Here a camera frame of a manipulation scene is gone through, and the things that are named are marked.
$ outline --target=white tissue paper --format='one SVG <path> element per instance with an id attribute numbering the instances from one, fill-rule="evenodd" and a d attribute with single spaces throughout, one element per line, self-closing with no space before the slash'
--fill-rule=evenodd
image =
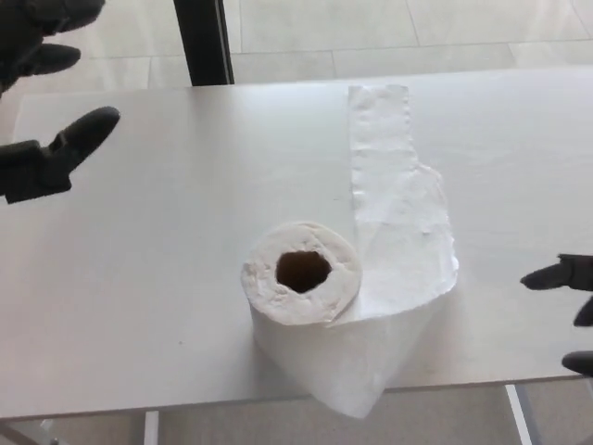
<path id="1" fill-rule="evenodd" d="M 351 87 L 349 134 L 358 296 L 330 323 L 283 325 L 251 313 L 272 360 L 317 400 L 362 418 L 455 286 L 459 264 L 441 178 L 411 146 L 407 89 Z"/>

